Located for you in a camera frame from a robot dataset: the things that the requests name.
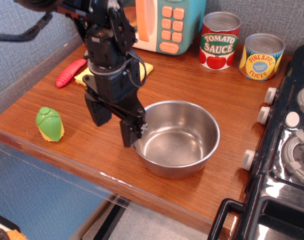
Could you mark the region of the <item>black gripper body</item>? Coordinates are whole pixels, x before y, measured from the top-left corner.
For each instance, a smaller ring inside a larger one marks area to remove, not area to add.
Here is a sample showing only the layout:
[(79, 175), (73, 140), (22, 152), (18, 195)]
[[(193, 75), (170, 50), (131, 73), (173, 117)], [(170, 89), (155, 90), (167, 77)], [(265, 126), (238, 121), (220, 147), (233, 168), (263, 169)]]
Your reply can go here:
[(131, 120), (141, 128), (145, 124), (145, 110), (140, 103), (137, 93), (143, 83), (140, 78), (140, 63), (135, 58), (123, 59), (114, 67), (103, 68), (88, 62), (87, 66), (93, 75), (83, 77), (86, 84), (86, 93), (102, 102), (102, 104), (121, 120)]

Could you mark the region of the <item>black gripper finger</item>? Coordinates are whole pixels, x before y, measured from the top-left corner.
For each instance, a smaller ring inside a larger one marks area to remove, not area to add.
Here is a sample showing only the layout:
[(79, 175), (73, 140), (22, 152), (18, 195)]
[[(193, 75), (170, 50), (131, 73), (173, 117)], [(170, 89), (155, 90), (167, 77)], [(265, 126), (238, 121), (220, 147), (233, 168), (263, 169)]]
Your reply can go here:
[(137, 140), (142, 138), (142, 129), (141, 125), (137, 122), (133, 122), (129, 119), (123, 119), (120, 122), (121, 136), (123, 145), (126, 148), (129, 148)]
[(112, 118), (112, 112), (101, 101), (88, 92), (85, 93), (84, 97), (90, 116), (97, 127), (106, 124)]

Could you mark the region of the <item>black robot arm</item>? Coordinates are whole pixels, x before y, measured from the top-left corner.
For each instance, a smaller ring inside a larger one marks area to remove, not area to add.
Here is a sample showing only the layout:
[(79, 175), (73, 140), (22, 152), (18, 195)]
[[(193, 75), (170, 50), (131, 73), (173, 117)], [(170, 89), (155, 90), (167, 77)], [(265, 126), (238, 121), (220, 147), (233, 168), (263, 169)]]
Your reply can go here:
[(87, 49), (90, 75), (85, 102), (99, 127), (113, 115), (120, 119), (123, 145), (130, 147), (147, 129), (145, 109), (138, 90), (146, 83), (140, 66), (145, 63), (133, 49), (135, 29), (120, 0), (19, 0), (21, 6), (37, 12), (56, 12), (70, 18)]

